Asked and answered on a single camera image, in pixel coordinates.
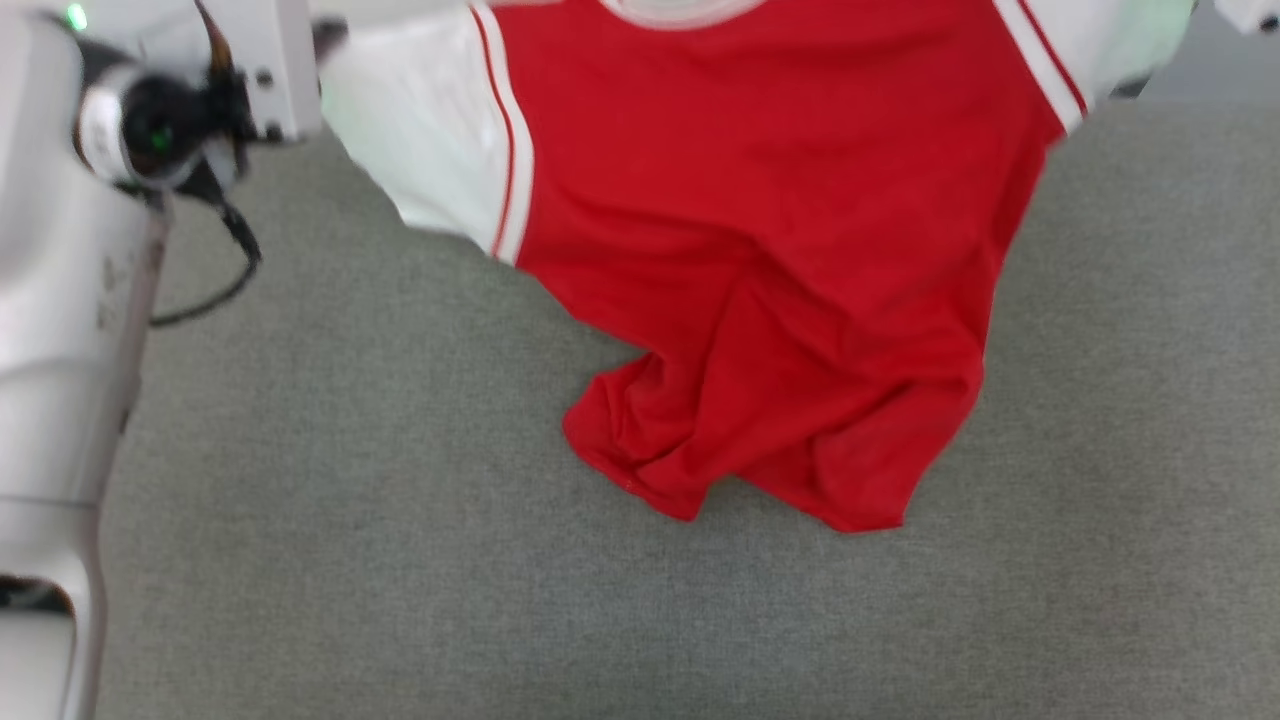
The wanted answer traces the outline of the red and white jersey shirt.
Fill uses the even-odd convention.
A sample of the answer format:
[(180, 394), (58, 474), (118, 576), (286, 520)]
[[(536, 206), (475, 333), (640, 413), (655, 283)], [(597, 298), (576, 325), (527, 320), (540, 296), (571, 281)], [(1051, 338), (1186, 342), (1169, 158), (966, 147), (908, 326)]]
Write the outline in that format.
[(690, 521), (737, 477), (900, 527), (972, 411), (1050, 151), (1198, 0), (466, 3), (352, 29), (326, 123), (402, 222), (643, 351), (564, 419)]

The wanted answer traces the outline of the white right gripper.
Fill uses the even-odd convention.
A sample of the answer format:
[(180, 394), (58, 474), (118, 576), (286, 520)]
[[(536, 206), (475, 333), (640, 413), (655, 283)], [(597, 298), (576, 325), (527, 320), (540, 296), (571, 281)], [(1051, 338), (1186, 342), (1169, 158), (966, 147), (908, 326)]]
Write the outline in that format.
[(1280, 0), (1213, 0), (1213, 5), (1240, 35), (1280, 32)]

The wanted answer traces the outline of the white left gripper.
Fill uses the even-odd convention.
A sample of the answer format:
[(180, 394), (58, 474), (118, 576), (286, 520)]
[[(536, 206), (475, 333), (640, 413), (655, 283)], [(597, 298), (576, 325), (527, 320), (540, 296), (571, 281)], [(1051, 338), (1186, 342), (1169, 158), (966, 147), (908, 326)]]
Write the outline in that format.
[(230, 86), (230, 127), (244, 142), (294, 143), (323, 128), (317, 61), (349, 36), (346, 19), (315, 19), (308, 0), (196, 0), (210, 37), (210, 73)]

